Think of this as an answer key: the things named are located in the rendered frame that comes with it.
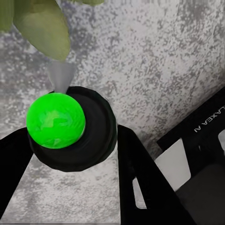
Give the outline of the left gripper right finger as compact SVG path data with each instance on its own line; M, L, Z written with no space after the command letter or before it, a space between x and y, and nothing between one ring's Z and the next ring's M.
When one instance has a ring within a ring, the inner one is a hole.
M136 133L117 125L121 225L196 225ZM146 208L137 208L129 158Z

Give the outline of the insectifuge atomizer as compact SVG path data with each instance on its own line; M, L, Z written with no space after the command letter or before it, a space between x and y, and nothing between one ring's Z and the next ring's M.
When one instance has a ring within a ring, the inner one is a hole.
M27 113L30 147L52 169L81 172L108 160L118 148L117 120L110 104L95 90L70 84L75 65L45 66L54 92L38 98Z

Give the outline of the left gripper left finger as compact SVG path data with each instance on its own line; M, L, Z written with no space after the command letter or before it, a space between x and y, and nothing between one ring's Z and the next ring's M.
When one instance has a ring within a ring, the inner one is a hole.
M0 218L33 154L27 127L17 129L0 140Z

